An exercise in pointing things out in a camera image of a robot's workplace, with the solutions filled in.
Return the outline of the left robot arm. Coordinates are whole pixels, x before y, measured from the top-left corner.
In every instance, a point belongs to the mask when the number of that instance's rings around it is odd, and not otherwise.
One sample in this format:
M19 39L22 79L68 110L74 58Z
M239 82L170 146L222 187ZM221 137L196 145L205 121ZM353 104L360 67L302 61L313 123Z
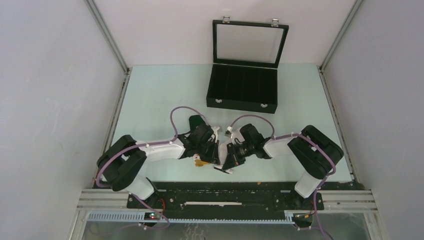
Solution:
M218 164L220 130L219 126L204 123L172 140L146 143L124 135L97 160L98 177L104 177L113 191L125 190L137 196L145 208L153 208L158 202L157 188L140 173L142 166L153 161L186 158Z

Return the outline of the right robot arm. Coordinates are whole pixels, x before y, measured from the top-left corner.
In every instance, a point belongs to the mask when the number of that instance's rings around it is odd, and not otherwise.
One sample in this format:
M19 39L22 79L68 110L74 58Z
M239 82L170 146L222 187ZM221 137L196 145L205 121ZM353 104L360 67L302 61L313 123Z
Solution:
M344 152L334 141L313 125L307 125L300 133L279 137L263 137L251 123L233 130L228 127L230 139L218 147L220 164L216 169L230 173L255 155L259 159L273 159L293 154L304 168L304 173L291 190L291 204L304 209L311 202L311 195L330 175Z

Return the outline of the white sock with black stripes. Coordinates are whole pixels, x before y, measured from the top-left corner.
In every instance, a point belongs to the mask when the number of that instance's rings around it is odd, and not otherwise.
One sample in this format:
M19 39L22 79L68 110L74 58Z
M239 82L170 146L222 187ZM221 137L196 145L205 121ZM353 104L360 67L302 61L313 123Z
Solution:
M233 168L237 165L234 144L230 141L220 144L218 147L218 159L219 163L214 168L231 175L234 171Z

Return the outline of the black display case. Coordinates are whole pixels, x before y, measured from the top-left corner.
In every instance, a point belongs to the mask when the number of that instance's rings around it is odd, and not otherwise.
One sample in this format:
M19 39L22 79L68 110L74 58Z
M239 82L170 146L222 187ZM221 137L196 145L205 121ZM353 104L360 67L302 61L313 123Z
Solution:
M278 67L290 27L270 22L212 21L213 64L206 94L210 108L273 114Z

